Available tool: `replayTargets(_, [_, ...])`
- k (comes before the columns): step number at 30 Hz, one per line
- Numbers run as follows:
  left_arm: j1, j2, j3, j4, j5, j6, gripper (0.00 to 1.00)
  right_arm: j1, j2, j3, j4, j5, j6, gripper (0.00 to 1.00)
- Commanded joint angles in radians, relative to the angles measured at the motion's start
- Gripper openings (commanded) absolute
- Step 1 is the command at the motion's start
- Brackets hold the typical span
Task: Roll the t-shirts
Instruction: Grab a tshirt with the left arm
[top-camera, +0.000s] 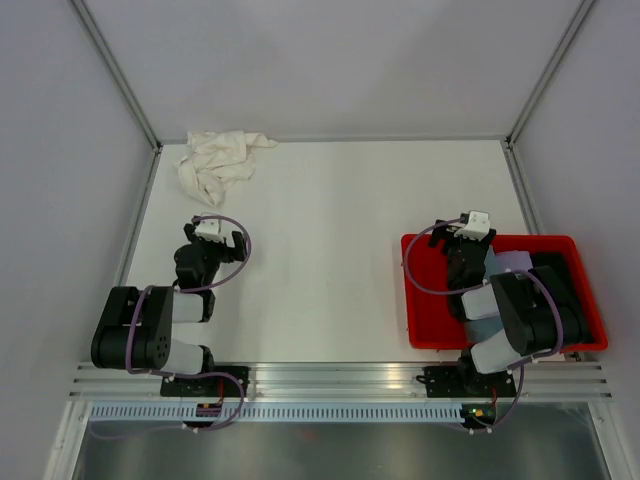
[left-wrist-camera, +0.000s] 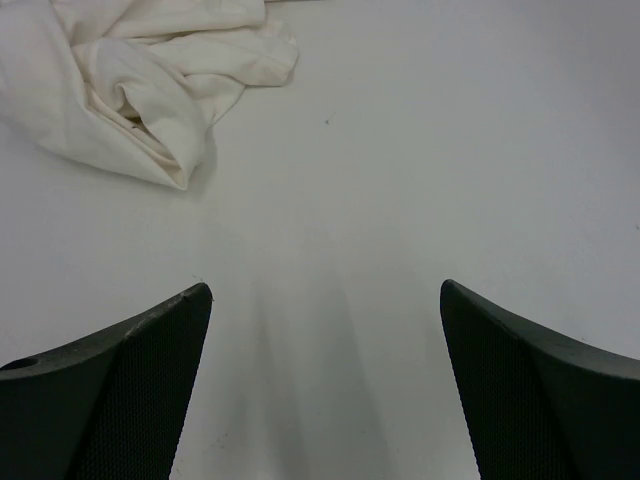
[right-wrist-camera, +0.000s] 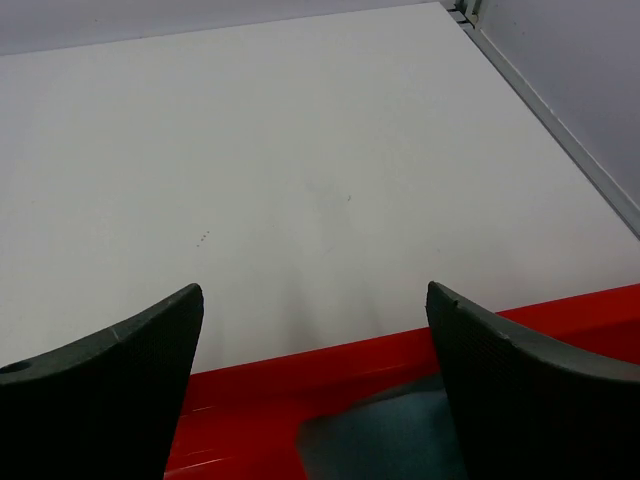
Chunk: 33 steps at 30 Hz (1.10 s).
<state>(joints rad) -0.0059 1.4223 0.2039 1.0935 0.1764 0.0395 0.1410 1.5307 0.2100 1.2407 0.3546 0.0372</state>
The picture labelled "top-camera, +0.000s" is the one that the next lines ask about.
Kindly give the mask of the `white t shirt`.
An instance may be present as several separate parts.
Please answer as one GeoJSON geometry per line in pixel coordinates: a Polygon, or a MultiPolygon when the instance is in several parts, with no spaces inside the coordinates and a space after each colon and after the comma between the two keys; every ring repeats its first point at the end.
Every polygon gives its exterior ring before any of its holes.
{"type": "Polygon", "coordinates": [[[218,207],[234,184],[251,179],[256,151],[277,145],[263,133],[189,132],[187,153],[175,163],[179,184],[190,198],[218,207]]]}

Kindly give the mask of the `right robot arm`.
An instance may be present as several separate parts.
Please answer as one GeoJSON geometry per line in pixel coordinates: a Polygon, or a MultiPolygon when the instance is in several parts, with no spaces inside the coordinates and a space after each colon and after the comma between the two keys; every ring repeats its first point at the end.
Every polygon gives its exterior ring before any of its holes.
{"type": "Polygon", "coordinates": [[[443,272],[415,245],[407,247],[405,267],[417,270],[407,276],[424,295],[425,325],[442,330],[453,318],[469,329],[456,364],[463,392],[478,395],[511,367],[593,342],[578,264],[556,242],[527,237],[516,250],[494,251],[495,230],[481,239],[461,231],[455,222],[439,222],[428,232],[427,247],[441,250],[443,272]]]}

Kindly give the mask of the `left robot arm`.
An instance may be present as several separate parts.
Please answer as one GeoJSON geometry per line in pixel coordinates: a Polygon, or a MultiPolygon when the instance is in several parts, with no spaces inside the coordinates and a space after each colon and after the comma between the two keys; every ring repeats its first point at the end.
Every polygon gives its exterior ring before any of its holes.
{"type": "Polygon", "coordinates": [[[174,338],[173,327],[211,320],[214,289],[246,266],[251,238],[238,221],[222,215],[195,216],[183,231],[186,243],[173,254],[172,284],[111,289],[90,356],[100,369],[183,378],[195,395],[206,396],[218,384],[213,354],[205,345],[174,338]]]}

